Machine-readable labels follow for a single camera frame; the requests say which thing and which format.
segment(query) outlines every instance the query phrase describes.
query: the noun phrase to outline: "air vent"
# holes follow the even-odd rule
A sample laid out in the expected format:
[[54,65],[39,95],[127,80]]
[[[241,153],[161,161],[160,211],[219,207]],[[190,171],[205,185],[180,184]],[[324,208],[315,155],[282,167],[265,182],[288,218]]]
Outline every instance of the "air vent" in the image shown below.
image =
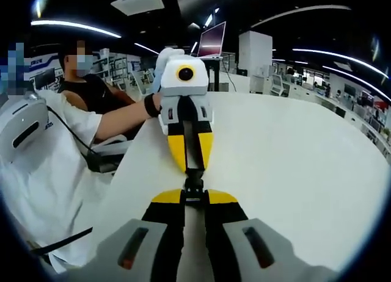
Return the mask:
[[164,8],[162,0],[116,0],[111,5],[127,16]]

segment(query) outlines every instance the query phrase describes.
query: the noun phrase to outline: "laptop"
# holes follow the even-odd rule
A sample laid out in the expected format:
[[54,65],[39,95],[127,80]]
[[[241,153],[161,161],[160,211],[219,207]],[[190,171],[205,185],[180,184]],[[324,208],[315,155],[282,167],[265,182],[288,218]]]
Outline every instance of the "laptop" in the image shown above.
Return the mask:
[[198,58],[201,60],[221,60],[222,44],[224,42],[225,25],[218,24],[201,34]]

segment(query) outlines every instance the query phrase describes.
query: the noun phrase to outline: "gray device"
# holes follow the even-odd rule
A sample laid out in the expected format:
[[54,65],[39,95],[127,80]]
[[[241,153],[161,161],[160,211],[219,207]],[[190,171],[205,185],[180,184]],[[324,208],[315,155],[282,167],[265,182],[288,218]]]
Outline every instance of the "gray device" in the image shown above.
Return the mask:
[[45,130],[48,109],[36,93],[14,96],[0,106],[0,157],[12,163]]
[[371,117],[371,122],[369,123],[377,132],[380,132],[381,124],[376,119]]
[[[223,224],[232,244],[242,282],[326,282],[337,274],[323,266],[310,266],[294,255],[291,242],[259,219]],[[148,282],[166,224],[132,219],[105,239],[96,257],[62,278],[68,281]],[[130,269],[120,264],[133,253]]]

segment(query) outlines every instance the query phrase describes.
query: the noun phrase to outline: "ceiling light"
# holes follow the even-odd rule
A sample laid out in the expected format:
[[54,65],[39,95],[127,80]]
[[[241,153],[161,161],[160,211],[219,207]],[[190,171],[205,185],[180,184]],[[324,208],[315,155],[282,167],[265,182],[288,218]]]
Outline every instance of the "ceiling light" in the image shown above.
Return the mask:
[[343,9],[343,10],[351,10],[350,7],[347,7],[347,6],[344,6],[344,5],[333,5],[333,4],[330,4],[330,5],[308,6],[308,7],[303,7],[302,9],[294,9],[294,10],[290,10],[288,12],[283,12],[283,13],[280,13],[278,15],[274,15],[274,16],[272,16],[270,18],[267,18],[265,20],[259,20],[259,23],[253,24],[251,26],[251,28],[257,27],[260,24],[267,23],[268,21],[272,21],[272,20],[274,20],[276,18],[280,18],[281,16],[291,15],[292,13],[305,12],[305,11],[308,11],[308,10],[315,10],[315,9]]
[[86,26],[85,24],[71,23],[69,21],[39,20],[39,21],[32,21],[31,22],[31,26],[41,26],[41,25],[49,25],[49,24],[53,24],[53,25],[56,25],[56,26],[80,27],[82,29],[95,31],[95,32],[99,32],[99,33],[106,34],[106,35],[109,35],[109,36],[113,36],[115,38],[121,38],[121,36],[119,36],[117,34],[113,34],[111,32],[98,29],[97,27]]
[[[388,74],[389,73],[389,67],[386,68],[386,73]],[[384,81],[386,80],[386,77],[384,76],[383,79],[381,80],[381,85],[384,84]]]
[[196,48],[198,42],[195,42],[194,45],[193,45],[193,48],[191,48],[191,52],[190,53],[193,53],[194,49]]
[[350,68],[350,65],[348,65],[347,63],[340,63],[340,62],[336,62],[334,61],[334,64],[336,64],[336,66],[338,66],[339,68],[341,68],[342,70],[347,70],[347,71],[350,71],[352,72],[353,70]]
[[375,51],[373,53],[372,61],[375,61],[379,54],[379,40],[376,41]]
[[189,27],[195,27],[197,29],[201,29],[200,26],[196,23],[191,23]]
[[382,96],[386,97],[388,100],[391,101],[391,98],[389,98],[385,93],[383,93],[382,91],[380,91],[379,89],[377,89],[376,87],[374,87],[373,85],[371,85],[369,82],[366,82],[364,81],[363,79],[359,79],[349,73],[345,73],[344,71],[341,71],[341,70],[336,70],[335,68],[331,68],[331,67],[325,67],[323,65],[324,68],[327,68],[328,70],[333,70],[333,71],[336,71],[338,73],[342,73],[344,74],[345,76],[350,76],[351,78],[354,78],[354,79],[357,79],[359,82],[362,82],[363,84],[369,86],[370,88],[372,88],[373,90],[375,90],[376,92],[378,92],[379,94],[381,94]]
[[371,70],[385,76],[387,79],[389,78],[388,75],[386,75],[385,73],[383,73],[381,70],[377,69],[376,67],[373,67],[372,65],[370,64],[367,64],[366,62],[364,61],[361,61],[361,60],[358,60],[356,58],[353,58],[353,57],[349,57],[349,56],[346,56],[346,55],[342,55],[342,54],[337,54],[337,53],[333,53],[333,52],[327,52],[327,51],[320,51],[320,50],[311,50],[311,49],[297,49],[297,48],[294,48],[292,49],[293,51],[302,51],[302,52],[314,52],[314,53],[322,53],[322,54],[327,54],[327,55],[333,55],[333,56],[337,56],[337,57],[341,57],[341,58],[345,58],[345,59],[348,59],[348,60],[351,60],[351,61],[354,61],[356,63],[359,63],[367,68],[370,68]]
[[205,22],[205,27],[209,26],[209,24],[212,22],[213,20],[213,17],[212,17],[212,14],[208,17],[208,19],[206,20]]
[[157,54],[157,55],[159,54],[158,52],[156,52],[156,51],[154,51],[154,50],[152,50],[152,49],[149,49],[148,47],[145,47],[145,46],[143,46],[143,45],[141,45],[141,44],[135,43],[135,45],[138,46],[138,47],[144,48],[144,49],[146,49],[146,50],[149,50],[149,51],[151,51],[151,52],[153,52],[153,53],[155,53],[155,54]]
[[41,18],[41,5],[39,0],[35,3],[35,11],[37,12],[37,17]]

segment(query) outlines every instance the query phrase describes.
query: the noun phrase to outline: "white device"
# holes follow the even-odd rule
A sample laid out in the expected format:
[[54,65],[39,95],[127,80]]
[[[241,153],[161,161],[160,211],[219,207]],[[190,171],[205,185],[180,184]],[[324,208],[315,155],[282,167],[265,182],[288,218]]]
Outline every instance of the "white device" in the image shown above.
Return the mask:
[[161,78],[161,114],[159,122],[167,135],[168,125],[180,122],[178,103],[182,96],[190,97],[198,121],[213,124],[213,111],[207,100],[209,79],[201,59],[189,55],[171,56]]
[[0,158],[11,163],[48,123],[45,99],[36,93],[9,99],[0,107]]

